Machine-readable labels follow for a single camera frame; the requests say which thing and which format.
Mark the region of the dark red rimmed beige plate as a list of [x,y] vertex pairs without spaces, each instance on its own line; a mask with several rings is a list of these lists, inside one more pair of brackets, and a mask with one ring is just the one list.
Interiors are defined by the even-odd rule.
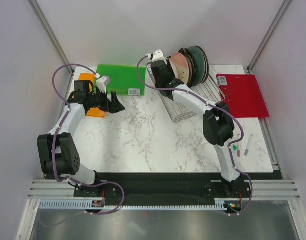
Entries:
[[191,58],[187,54],[185,55],[185,58],[187,60],[188,69],[189,69],[189,79],[188,79],[188,82],[186,83],[186,85],[190,88],[191,83],[192,83],[192,77],[193,77],[193,65],[192,65]]

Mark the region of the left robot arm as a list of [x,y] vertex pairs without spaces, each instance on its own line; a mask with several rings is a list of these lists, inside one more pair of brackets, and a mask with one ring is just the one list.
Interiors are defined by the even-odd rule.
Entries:
[[102,193],[102,183],[95,180],[95,171],[85,167],[80,160],[73,136],[80,122],[91,109],[115,114],[125,110],[115,91],[111,96],[90,81],[74,82],[74,91],[65,101],[62,116],[55,127],[37,138],[41,170],[58,182],[71,180],[86,184],[85,191],[92,197]]

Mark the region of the pink beige leaf plate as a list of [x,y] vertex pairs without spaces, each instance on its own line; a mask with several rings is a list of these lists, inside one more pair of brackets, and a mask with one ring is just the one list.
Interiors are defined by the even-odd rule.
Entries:
[[171,55],[170,62],[176,68],[178,79],[187,85],[190,78],[190,69],[186,58],[177,52]]

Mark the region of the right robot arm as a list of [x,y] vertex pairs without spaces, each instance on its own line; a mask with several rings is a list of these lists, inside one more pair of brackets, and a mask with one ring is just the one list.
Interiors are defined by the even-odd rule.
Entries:
[[211,144],[220,164],[222,192],[233,197],[240,190],[241,177],[236,170],[229,140],[233,137],[234,124],[228,106],[214,103],[190,90],[177,79],[170,63],[157,60],[150,63],[155,88],[169,100],[183,105],[202,118],[203,136]]

